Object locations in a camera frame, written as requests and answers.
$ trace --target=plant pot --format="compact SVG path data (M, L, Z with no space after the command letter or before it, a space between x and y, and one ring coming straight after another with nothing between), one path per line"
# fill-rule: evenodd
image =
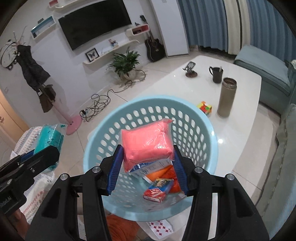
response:
M128 72L127 74L124 74L124 78L126 78L127 80L134 80L136 78L136 71L135 69L132 69L130 72Z

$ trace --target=table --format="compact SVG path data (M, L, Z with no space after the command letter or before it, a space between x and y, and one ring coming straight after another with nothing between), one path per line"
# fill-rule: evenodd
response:
M213 110L209 119L216 132L219 143L218 164L215 175L225 176L230 173L237 163L250 135L258 107L261 76L237 65L207 56L198 56L191 61L196 63L193 68L198 73L196 78L187 78L180 66L158 82L144 90L137 97L151 95L171 95L183 98L193 104L205 101L212 105ZM209 67L222 66L223 77L231 77L237 81L237 92L233 107L228 118L221 118L217 114L222 84L215 84ZM217 209L213 198L212 220L209 238L215 236ZM168 218L174 233L167 237L170 240L181 240L185 231L190 208ZM154 240L158 240L146 223L138 222L140 227Z

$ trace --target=guitar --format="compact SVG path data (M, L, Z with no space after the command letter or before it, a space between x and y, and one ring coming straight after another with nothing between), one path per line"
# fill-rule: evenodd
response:
M144 23L147 23L144 15L141 15L140 18ZM160 43L159 39L153 37L151 30L149 31L149 38L145 40L145 45L147 47L147 57L150 61L156 62L165 57L164 46Z

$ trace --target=rubik's cube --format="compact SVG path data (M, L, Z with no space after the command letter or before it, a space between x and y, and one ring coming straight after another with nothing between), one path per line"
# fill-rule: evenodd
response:
M212 106L207 104L205 101L202 101L197 105L199 109L202 110L206 115L210 114L212 112Z

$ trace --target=pink base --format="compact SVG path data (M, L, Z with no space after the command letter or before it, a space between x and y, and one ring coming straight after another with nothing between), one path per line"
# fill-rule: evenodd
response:
M66 134L68 136L72 135L75 131L77 131L77 129L80 127L81 123L82 123L81 116L80 115L74 116L72 118L72 124L69 124L67 127Z

